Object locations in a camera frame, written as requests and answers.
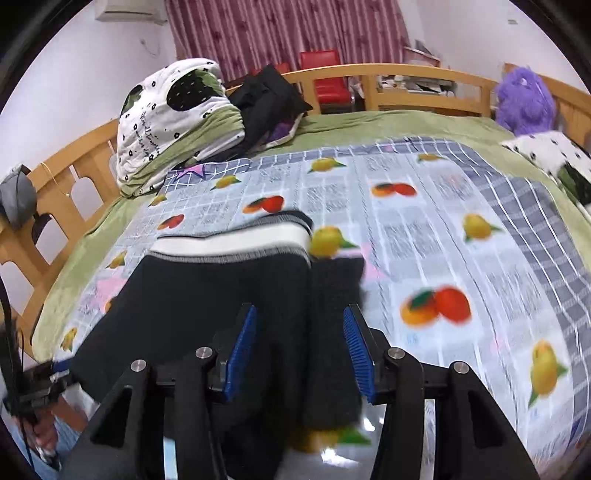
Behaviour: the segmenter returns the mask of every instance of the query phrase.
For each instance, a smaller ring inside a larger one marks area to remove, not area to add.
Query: striped curtain
[[[216,60],[226,81],[301,51],[342,63],[399,63],[408,33],[396,0],[165,0],[180,59]]]

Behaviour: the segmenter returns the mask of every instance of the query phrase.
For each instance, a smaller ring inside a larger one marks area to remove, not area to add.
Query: green blanket
[[[357,112],[304,118],[295,138],[260,156],[309,150],[330,145],[368,143],[378,138],[408,135],[449,138],[476,150],[499,171],[542,182],[550,191],[574,243],[591,270],[591,225],[542,171],[499,142],[513,134],[490,119],[450,117],[417,111]],[[118,199],[73,250],[47,297],[33,336],[33,353],[43,361],[53,356],[66,320],[104,256],[136,211],[153,196]]]

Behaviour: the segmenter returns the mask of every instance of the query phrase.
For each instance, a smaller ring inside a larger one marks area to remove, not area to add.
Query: stuffed animal
[[[517,67],[496,88],[496,123],[516,136],[551,130],[556,104],[542,79],[528,68]]]

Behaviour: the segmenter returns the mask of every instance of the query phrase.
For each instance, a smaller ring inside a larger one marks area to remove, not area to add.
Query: human hand
[[[57,430],[54,424],[55,418],[51,410],[37,410],[37,424],[33,427],[29,422],[23,419],[22,423],[27,436],[27,443],[31,448],[40,447],[44,450],[55,450],[57,446]],[[12,418],[19,430],[20,422],[17,418]]]

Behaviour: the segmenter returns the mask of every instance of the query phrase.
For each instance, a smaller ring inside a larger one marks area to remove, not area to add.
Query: denim jeans
[[[25,442],[22,439],[20,429],[13,422],[9,422],[9,425],[7,426],[12,438],[14,439],[14,442],[17,444],[19,450],[22,452],[28,462],[29,458],[27,456]],[[80,434],[72,430],[65,422],[57,418],[55,420],[55,426],[57,431],[56,452],[60,458],[60,461],[63,463],[68,453],[70,453],[72,448],[74,448],[74,445],[78,441]],[[41,477],[41,480],[58,479],[59,472],[43,462],[43,460],[41,460],[34,451],[31,451],[31,457],[33,457],[33,468],[35,469],[37,475]]]

